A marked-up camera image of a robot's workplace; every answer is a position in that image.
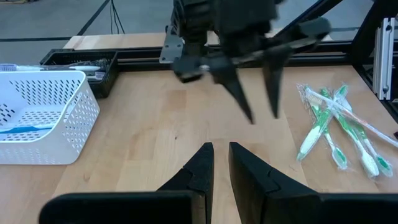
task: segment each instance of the toothbrush handle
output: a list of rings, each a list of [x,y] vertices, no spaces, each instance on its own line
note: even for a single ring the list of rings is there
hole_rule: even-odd
[[[331,136],[330,136],[330,134],[328,134],[328,133],[324,133],[324,135],[325,135],[325,138],[326,138],[326,141],[328,142],[328,144],[329,144],[329,146],[330,146],[330,149],[333,151],[333,150],[335,150],[335,144],[333,143],[333,140],[331,140]]]
[[[388,143],[392,144],[395,147],[398,147],[398,141],[393,140],[391,137],[381,133],[379,130],[377,130],[375,127],[371,126],[369,123],[359,119],[356,116],[350,116],[351,118],[353,118],[356,122],[358,122],[359,124],[362,124],[363,126],[365,126],[366,128],[368,128],[370,131],[372,131],[374,134],[377,134],[381,139],[387,141]]]
[[[373,156],[377,156],[377,152],[373,148],[373,146],[372,146],[371,142],[369,141],[369,139],[363,139],[363,143],[365,143],[365,146],[369,149],[369,151],[371,151]]]
[[[321,137],[322,135],[322,131],[318,130],[318,132],[316,132],[314,129],[312,129],[309,134],[307,135],[307,137],[304,139],[301,147],[300,147],[300,154],[302,154],[301,159],[304,159],[305,156],[307,156],[307,154],[312,150],[313,146],[315,145],[315,143],[317,143],[318,139]]]
[[[338,112],[334,111],[333,114],[335,115],[335,118],[339,120],[340,115]],[[361,141],[359,140],[358,136],[353,132],[351,128],[347,129],[343,126],[342,123],[340,123],[344,129],[344,131],[350,136],[350,138],[354,141],[355,145],[357,145],[358,149],[361,151],[362,154],[367,153],[365,148],[363,147]]]

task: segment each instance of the concrete floor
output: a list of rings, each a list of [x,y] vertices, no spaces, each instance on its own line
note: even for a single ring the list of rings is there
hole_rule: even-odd
[[[76,35],[104,0],[39,0],[30,4],[0,4],[0,39],[68,37]],[[316,0],[286,0],[279,6],[281,28]],[[169,23],[172,0],[114,0],[126,33],[163,32]],[[359,27],[372,6],[371,0],[344,0],[325,17],[333,28]],[[352,39],[356,31],[334,32],[335,40]],[[109,4],[84,35],[110,34]],[[50,49],[67,41],[0,42],[0,63],[37,64]]]

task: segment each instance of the toothbrush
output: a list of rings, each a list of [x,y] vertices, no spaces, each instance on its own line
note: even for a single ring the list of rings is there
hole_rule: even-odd
[[[99,66],[71,66],[68,67],[72,70],[78,70],[83,72],[94,72],[101,69]],[[15,71],[42,71],[42,70],[66,70],[68,68],[60,67],[60,68],[44,68],[40,66],[25,66],[25,65],[16,65],[16,64],[0,64],[0,72],[15,72]]]
[[[312,102],[310,102],[310,106],[312,108],[313,113],[315,114],[315,116],[317,117],[317,119],[319,118],[319,116],[323,113],[320,109],[319,106],[316,104],[313,104]],[[339,169],[341,170],[345,170],[347,169],[347,158],[344,155],[344,153],[333,143],[330,133],[329,133],[329,129],[328,127],[325,128],[325,130],[323,131],[323,135],[326,138],[326,141],[328,142],[330,149],[331,149],[331,157],[333,158],[334,162],[336,163],[336,165],[339,167]]]
[[[345,96],[347,92],[346,88],[342,88],[337,94],[340,96]],[[321,94],[322,96],[326,98],[330,98],[330,95],[326,89],[321,89]],[[340,115],[337,111],[333,110],[332,111],[333,115],[335,118],[339,121],[341,127],[344,129],[344,131],[351,137],[351,139],[354,141],[355,145],[357,146],[358,150],[361,153],[361,163],[362,166],[364,167],[364,170],[368,174],[369,177],[375,177],[379,175],[379,169],[377,168],[377,164],[374,161],[374,159],[371,157],[371,155],[366,152],[365,148],[363,147],[361,141],[359,140],[358,136],[352,129],[352,127],[347,123],[347,120]]]
[[[26,133],[26,132],[31,132],[31,131],[42,131],[42,130],[52,129],[53,127],[54,127],[54,124],[19,126],[19,127],[15,127],[15,128],[9,128],[9,129],[0,129],[0,134],[20,134],[20,133]]]
[[[319,115],[317,122],[315,122],[315,124],[312,126],[310,132],[307,134],[307,137],[305,137],[302,145],[300,146],[300,151],[297,154],[298,161],[303,160],[311,151],[315,143],[317,143],[323,131],[328,126],[328,123],[331,120],[330,118],[330,110],[325,110]]]
[[[104,72],[95,72],[93,76],[88,75],[87,80],[88,81],[101,81],[105,76]]]
[[[337,100],[337,102],[341,103],[345,108],[349,109],[350,111],[353,110],[353,108],[351,107],[346,98],[340,98],[335,95],[335,99]],[[369,141],[368,136],[365,133],[365,129],[358,123],[354,123],[354,129],[357,130],[359,137],[363,140],[363,143],[365,144],[367,149],[369,149],[369,151],[371,152],[379,170],[387,177],[392,177],[393,173],[390,163],[380,154],[378,154],[376,150],[373,148],[371,142]]]
[[[344,106],[341,106],[339,103],[334,102],[333,100],[322,96],[321,94],[318,94],[317,92],[307,88],[304,93],[306,99],[309,101],[314,101],[318,105],[322,104],[322,101],[325,101],[328,105],[333,106],[333,110],[338,110],[339,113],[341,113],[344,117],[349,117],[350,119],[356,121],[357,123],[361,124],[362,126],[366,127],[368,130],[372,131],[374,134],[377,134],[381,139],[387,141],[388,143],[392,144],[395,147],[398,147],[398,141],[393,140],[391,137],[389,137],[386,134],[383,134],[379,130],[377,130],[375,127],[371,126],[368,122],[365,120],[359,118],[356,116],[353,112],[350,110],[346,109]]]

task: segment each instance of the toothbrush bristles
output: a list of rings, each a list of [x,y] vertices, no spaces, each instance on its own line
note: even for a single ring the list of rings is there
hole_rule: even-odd
[[[309,88],[306,89],[305,91],[305,97],[306,99],[315,104],[315,105],[322,105],[322,102],[324,101],[323,97],[319,95],[318,93],[315,93],[314,91],[310,90]]]

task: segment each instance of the robotic arm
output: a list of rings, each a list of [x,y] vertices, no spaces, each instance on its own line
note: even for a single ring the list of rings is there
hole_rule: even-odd
[[[283,0],[174,0],[171,33],[183,39],[181,58],[172,69],[182,83],[199,80],[210,72],[238,102],[251,123],[254,118],[239,82],[236,67],[261,62],[274,117],[278,115],[283,67],[294,53],[314,48],[329,32],[324,18],[297,24],[282,35],[267,38],[277,4]],[[207,32],[220,39],[221,50],[205,45]]]

